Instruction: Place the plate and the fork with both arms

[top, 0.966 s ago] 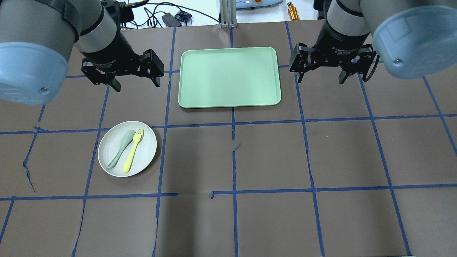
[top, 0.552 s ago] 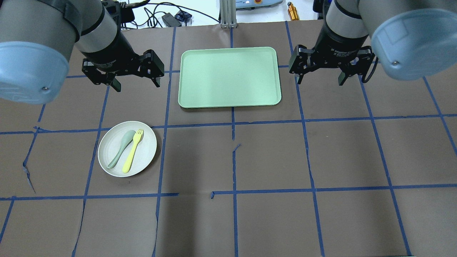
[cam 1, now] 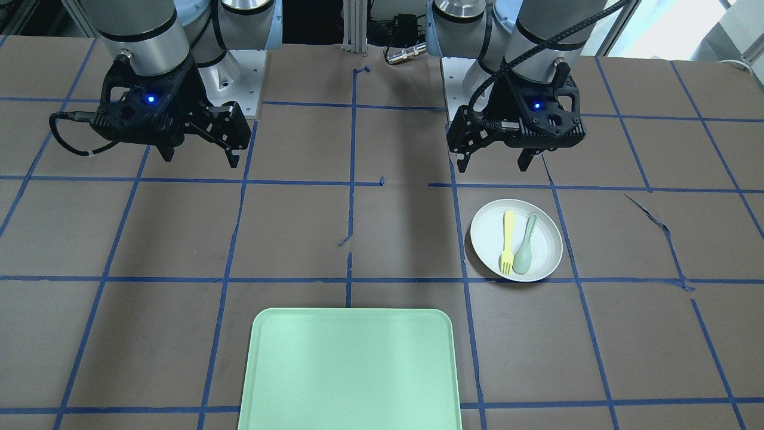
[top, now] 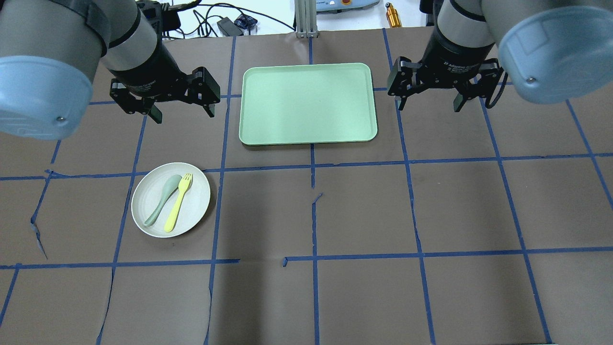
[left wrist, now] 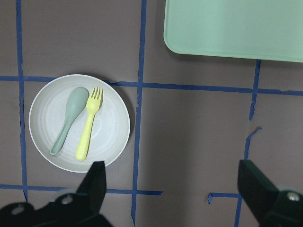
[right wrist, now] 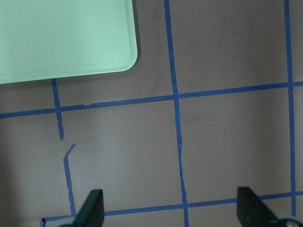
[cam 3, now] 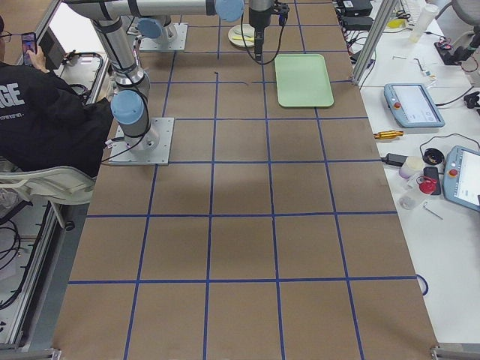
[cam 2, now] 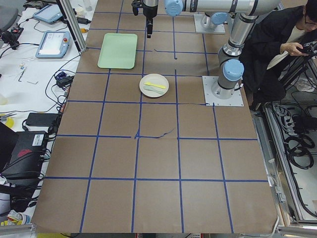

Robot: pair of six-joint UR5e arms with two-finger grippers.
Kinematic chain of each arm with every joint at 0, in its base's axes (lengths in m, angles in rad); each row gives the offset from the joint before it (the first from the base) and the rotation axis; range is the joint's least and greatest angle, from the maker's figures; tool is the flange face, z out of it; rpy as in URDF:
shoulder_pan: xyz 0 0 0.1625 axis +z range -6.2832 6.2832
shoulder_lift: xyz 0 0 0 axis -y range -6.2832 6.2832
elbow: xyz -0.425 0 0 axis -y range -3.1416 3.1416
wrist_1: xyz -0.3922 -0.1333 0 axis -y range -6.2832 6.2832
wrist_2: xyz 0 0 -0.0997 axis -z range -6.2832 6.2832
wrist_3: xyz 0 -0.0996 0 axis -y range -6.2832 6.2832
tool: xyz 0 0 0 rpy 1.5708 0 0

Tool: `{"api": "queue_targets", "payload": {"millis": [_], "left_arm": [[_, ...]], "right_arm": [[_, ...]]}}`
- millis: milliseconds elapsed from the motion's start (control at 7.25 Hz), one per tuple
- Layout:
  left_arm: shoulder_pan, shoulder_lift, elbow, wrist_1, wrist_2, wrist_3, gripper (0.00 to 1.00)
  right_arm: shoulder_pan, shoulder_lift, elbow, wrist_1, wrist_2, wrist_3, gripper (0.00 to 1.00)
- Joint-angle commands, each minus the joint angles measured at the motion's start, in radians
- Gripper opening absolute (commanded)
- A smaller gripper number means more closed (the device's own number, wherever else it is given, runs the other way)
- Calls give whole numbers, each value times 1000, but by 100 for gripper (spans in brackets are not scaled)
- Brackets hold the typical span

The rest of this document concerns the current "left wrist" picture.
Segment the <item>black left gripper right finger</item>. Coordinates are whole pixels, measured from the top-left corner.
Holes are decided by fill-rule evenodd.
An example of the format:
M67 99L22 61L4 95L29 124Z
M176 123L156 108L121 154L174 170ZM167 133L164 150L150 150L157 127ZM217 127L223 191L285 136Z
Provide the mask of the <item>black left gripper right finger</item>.
M239 161L237 187L260 227L303 225L303 194L275 186L252 161Z

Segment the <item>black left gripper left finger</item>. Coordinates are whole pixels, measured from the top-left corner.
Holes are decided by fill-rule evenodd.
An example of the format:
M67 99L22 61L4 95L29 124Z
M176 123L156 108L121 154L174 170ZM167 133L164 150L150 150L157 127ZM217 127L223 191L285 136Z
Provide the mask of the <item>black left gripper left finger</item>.
M103 161L93 162L75 192L65 192L40 209L28 202L0 209L2 227L105 227L99 213L106 194Z

